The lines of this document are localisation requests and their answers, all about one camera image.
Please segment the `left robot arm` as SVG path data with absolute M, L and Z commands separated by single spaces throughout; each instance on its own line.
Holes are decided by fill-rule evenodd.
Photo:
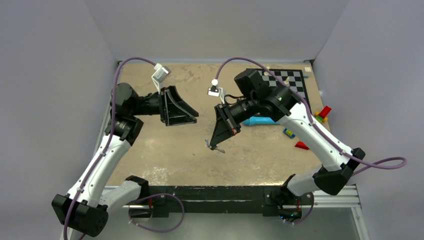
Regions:
M 52 208 L 63 225 L 64 240 L 96 237 L 105 228 L 109 215 L 128 203 L 152 205 L 147 180 L 129 176 L 108 193 L 104 188 L 121 158 L 134 145 L 144 125 L 140 116 L 158 115 L 166 126 L 195 124 L 199 113 L 186 103 L 174 85 L 139 96 L 128 83 L 112 91 L 111 120 L 93 159 L 66 194 L 57 194 Z

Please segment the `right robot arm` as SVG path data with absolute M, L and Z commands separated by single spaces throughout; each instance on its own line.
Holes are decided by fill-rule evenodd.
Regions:
M 234 81 L 243 97 L 235 104 L 220 103 L 214 107 L 216 123 L 209 141 L 211 150 L 241 131 L 241 123 L 255 114 L 271 118 L 292 131 L 320 160 L 321 167 L 303 175 L 292 174 L 282 185 L 280 196 L 288 204 L 300 196 L 321 190 L 337 195 L 352 177 L 365 152 L 351 148 L 334 137 L 320 122 L 311 117 L 305 100 L 282 84 L 269 87 L 256 69 L 246 69 Z

